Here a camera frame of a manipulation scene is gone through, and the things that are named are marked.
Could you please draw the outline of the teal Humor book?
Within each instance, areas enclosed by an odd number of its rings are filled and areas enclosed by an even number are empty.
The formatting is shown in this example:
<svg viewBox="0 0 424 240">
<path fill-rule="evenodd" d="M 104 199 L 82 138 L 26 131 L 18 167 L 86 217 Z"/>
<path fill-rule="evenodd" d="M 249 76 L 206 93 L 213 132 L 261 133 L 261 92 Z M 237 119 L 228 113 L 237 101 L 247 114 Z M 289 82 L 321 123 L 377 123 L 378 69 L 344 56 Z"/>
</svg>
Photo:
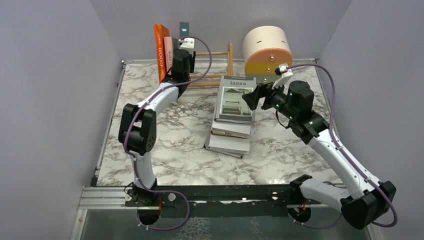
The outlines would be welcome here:
<svg viewBox="0 0 424 240">
<path fill-rule="evenodd" d="M 174 50 L 179 49 L 180 45 L 183 43 L 183 39 L 188 37 L 190 33 L 190 23 L 185 21 L 179 22 L 179 37 L 172 37 L 172 46 Z"/>
</svg>

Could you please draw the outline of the white rose Designer Fate book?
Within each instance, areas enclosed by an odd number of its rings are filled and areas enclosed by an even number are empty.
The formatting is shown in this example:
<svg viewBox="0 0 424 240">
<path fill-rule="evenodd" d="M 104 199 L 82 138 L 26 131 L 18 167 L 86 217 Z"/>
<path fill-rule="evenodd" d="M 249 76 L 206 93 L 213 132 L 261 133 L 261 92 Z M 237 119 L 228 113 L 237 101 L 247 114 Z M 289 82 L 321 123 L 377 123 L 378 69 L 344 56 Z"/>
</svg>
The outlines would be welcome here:
<svg viewBox="0 0 424 240">
<path fill-rule="evenodd" d="M 171 69 L 173 64 L 173 53 L 174 53 L 173 38 L 171 36 L 165 36 L 163 38 L 163 46 L 164 46 L 166 73 L 167 73 Z"/>
</svg>

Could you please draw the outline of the orange Fashion Show book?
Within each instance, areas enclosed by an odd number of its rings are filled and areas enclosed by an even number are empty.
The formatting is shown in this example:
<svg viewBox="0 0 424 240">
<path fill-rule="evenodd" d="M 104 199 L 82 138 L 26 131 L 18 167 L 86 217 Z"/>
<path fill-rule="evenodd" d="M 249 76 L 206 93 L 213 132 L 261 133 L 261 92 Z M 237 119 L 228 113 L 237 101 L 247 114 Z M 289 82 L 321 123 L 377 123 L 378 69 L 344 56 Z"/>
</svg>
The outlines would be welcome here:
<svg viewBox="0 0 424 240">
<path fill-rule="evenodd" d="M 169 37 L 170 32 L 168 28 L 160 23 L 153 24 L 153 32 L 156 46 L 158 79 L 159 83 L 161 83 L 167 73 L 164 37 Z"/>
</svg>

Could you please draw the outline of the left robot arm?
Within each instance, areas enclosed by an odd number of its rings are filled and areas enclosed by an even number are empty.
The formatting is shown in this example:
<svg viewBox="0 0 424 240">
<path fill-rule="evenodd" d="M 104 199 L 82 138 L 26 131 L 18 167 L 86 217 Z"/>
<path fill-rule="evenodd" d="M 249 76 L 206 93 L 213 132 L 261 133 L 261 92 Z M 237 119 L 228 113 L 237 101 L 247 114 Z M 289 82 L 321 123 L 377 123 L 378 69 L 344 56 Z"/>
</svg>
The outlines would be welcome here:
<svg viewBox="0 0 424 240">
<path fill-rule="evenodd" d="M 158 195 L 151 161 L 151 150 L 157 138 L 157 116 L 187 89 L 195 57 L 195 51 L 175 50 L 172 67 L 157 90 L 139 104 L 128 103 L 123 108 L 118 141 L 132 161 L 135 179 L 131 196 L 144 205 L 155 203 Z"/>
</svg>

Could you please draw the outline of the grey book with plant cover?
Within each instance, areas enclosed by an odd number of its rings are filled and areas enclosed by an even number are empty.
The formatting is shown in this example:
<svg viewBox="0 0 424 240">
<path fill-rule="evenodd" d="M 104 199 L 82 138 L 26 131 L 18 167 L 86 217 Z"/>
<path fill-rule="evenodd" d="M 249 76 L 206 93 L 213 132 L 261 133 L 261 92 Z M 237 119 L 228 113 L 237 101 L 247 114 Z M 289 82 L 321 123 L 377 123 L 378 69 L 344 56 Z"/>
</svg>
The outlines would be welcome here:
<svg viewBox="0 0 424 240">
<path fill-rule="evenodd" d="M 222 76 L 213 119 L 217 122 L 252 125 L 255 111 L 249 108 L 243 95 L 252 93 L 256 86 L 254 77 Z"/>
</svg>

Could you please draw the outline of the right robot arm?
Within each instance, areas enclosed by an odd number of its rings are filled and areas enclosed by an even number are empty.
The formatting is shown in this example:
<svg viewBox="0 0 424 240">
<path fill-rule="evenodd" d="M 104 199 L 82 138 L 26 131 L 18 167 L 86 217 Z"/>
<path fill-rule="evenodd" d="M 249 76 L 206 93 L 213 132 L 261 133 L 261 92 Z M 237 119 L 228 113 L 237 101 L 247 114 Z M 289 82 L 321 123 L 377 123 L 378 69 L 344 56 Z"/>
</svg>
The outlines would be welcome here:
<svg viewBox="0 0 424 240">
<path fill-rule="evenodd" d="M 390 181 L 381 182 L 353 157 L 336 137 L 329 123 L 313 107 L 314 92 L 305 81 L 296 80 L 284 87 L 259 84 L 242 99 L 251 110 L 264 98 L 261 109 L 275 109 L 288 118 L 288 128 L 306 145 L 316 151 L 338 175 L 345 189 L 323 183 L 309 175 L 290 182 L 289 199 L 300 204 L 318 201 L 339 211 L 355 229 L 362 230 L 385 214 L 396 194 Z"/>
</svg>

